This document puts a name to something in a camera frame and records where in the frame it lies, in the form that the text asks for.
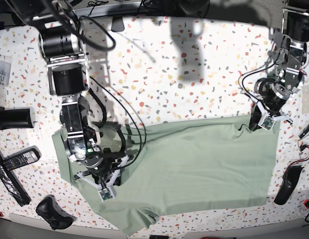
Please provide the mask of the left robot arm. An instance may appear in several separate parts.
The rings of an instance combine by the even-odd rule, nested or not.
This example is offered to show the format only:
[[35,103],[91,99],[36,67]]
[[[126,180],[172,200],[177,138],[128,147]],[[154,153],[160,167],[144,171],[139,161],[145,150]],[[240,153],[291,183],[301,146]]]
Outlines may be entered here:
[[203,154],[211,165],[274,159],[277,137],[262,126],[303,82],[301,66],[309,42],[309,0],[290,0],[287,30],[270,32],[249,1],[231,7],[210,0],[166,0],[163,16],[125,19],[112,65],[116,88],[129,97],[147,123],[216,117],[215,126],[189,128],[188,143],[160,139],[181,154]]

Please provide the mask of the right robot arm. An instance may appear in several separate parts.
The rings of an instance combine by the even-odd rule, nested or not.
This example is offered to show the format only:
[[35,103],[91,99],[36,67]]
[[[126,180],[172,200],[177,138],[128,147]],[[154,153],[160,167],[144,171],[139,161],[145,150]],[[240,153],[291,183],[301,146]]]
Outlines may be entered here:
[[48,68],[51,94],[62,97],[60,120],[67,136],[64,148],[67,158],[85,166],[74,179],[83,179],[101,192],[109,192],[119,181],[120,171],[128,161],[126,140],[121,127],[107,120],[105,105],[97,100],[102,121],[94,123],[84,91],[93,94],[84,79],[88,77],[85,46],[109,52],[111,47],[88,39],[81,27],[81,18],[70,5],[57,0],[40,1],[40,47]]

